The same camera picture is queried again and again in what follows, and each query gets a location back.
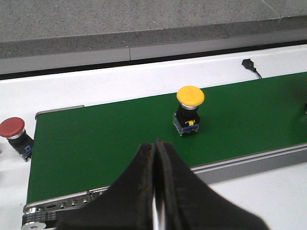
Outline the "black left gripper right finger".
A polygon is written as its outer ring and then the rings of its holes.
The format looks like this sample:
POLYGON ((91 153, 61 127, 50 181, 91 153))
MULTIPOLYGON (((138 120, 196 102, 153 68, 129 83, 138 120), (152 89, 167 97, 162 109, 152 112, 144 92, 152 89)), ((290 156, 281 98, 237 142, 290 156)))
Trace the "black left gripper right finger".
POLYGON ((204 183, 169 142, 156 142, 156 190, 167 230, 267 230, 267 224, 204 183))

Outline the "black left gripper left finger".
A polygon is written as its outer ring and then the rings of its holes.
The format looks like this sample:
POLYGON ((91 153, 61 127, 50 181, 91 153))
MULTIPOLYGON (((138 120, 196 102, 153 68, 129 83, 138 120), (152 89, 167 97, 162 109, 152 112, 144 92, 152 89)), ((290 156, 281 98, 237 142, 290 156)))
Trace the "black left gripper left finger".
POLYGON ((123 174, 98 198, 60 217, 58 230, 153 229, 154 145, 141 144, 123 174))

